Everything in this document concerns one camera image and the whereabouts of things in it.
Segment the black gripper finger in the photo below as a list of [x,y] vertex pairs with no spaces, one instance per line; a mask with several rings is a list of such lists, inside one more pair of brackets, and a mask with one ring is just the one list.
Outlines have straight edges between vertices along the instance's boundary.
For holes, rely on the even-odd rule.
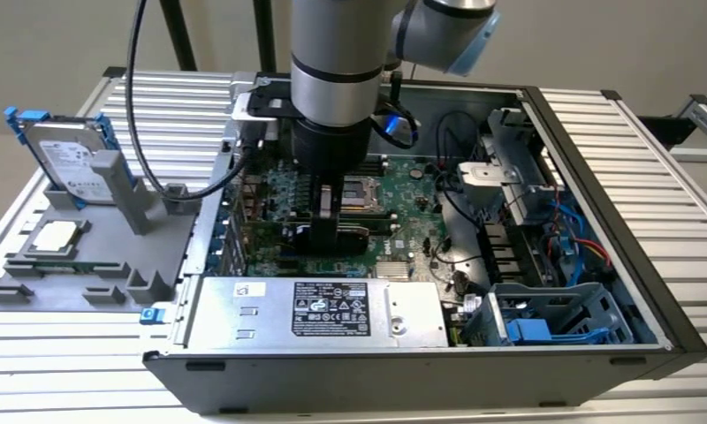
[[339,178],[314,175],[311,182],[310,242],[315,254],[331,254],[338,243]]

